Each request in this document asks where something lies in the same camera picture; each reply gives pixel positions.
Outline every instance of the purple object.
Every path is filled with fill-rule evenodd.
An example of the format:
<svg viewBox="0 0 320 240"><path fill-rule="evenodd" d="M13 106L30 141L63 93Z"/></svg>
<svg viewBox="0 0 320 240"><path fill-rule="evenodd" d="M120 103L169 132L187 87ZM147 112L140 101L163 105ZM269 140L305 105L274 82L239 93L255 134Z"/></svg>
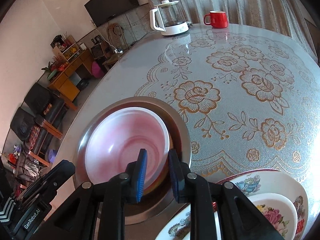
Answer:
<svg viewBox="0 0 320 240"><path fill-rule="evenodd" d="M21 153L21 151L22 151L21 144L20 144L20 145L15 145L13 148L14 148L14 150L15 150L16 152L18 152L18 153Z"/></svg>
<svg viewBox="0 0 320 240"><path fill-rule="evenodd" d="M48 155L48 159L49 159L49 162L50 163L53 163L54 162L54 159L56 158L57 156L57 150L50 150L49 151L49 155Z"/></svg>

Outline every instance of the black armchair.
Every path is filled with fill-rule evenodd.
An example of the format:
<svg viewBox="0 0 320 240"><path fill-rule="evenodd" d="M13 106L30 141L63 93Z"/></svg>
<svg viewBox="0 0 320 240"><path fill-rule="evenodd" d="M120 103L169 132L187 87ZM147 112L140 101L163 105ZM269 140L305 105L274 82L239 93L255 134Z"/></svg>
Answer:
<svg viewBox="0 0 320 240"><path fill-rule="evenodd" d="M65 101L48 89L35 83L24 98L24 102L34 114L43 117L52 124L62 110Z"/></svg>
<svg viewBox="0 0 320 240"><path fill-rule="evenodd" d="M42 164L49 166L47 161L38 156L41 147L49 133L58 139L62 138L62 133L40 115L34 117L21 107L17 109L10 123L10 128L23 142L23 150L27 154L40 161Z"/></svg>

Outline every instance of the round table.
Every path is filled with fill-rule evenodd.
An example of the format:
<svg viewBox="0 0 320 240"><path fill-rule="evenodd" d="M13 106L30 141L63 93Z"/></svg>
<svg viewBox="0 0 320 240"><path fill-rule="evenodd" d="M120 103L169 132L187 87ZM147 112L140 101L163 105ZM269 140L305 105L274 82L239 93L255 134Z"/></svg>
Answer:
<svg viewBox="0 0 320 240"><path fill-rule="evenodd" d="M318 65L279 33L236 24L227 29L195 24L175 37L152 32L95 88L54 165L75 161L85 127L110 104L132 96L158 98L185 121L192 141L191 170L208 181L260 168L278 169L299 181L309 201L306 233L320 211L319 83ZM68 180L53 209L74 189ZM127 226L126 238L154 239L171 213Z"/></svg>

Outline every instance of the wooden chair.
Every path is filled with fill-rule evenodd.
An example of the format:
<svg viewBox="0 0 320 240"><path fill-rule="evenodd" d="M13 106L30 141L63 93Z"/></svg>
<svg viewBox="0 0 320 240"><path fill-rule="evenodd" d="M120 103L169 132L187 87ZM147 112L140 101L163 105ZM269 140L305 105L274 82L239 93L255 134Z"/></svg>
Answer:
<svg viewBox="0 0 320 240"><path fill-rule="evenodd" d="M106 68L107 71L111 69L111 67L117 63L117 61L123 56L123 53L119 54L113 54L110 59L106 60L104 63L104 67Z"/></svg>
<svg viewBox="0 0 320 240"><path fill-rule="evenodd" d="M129 45L124 37L122 27L119 23L113 23L107 27L107 34L110 43L116 48L129 49Z"/></svg>

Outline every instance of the desk drawer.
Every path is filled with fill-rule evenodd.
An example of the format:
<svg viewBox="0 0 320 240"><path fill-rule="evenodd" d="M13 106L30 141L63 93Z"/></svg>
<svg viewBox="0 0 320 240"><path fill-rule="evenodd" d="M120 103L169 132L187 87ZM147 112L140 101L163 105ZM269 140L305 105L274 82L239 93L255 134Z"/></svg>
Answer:
<svg viewBox="0 0 320 240"><path fill-rule="evenodd" d="M80 55L80 58L82 61L84 61L87 57L91 55L90 50L86 49L82 54Z"/></svg>
<svg viewBox="0 0 320 240"><path fill-rule="evenodd" d="M64 71L64 73L69 77L71 76L74 71L82 64L82 60L77 58L68 68Z"/></svg>
<svg viewBox="0 0 320 240"><path fill-rule="evenodd" d="M69 79L67 79L59 88L59 92L72 102L80 90Z"/></svg>
<svg viewBox="0 0 320 240"><path fill-rule="evenodd" d="M61 76L54 82L55 89L59 89L67 79L68 77L65 73L61 74Z"/></svg>

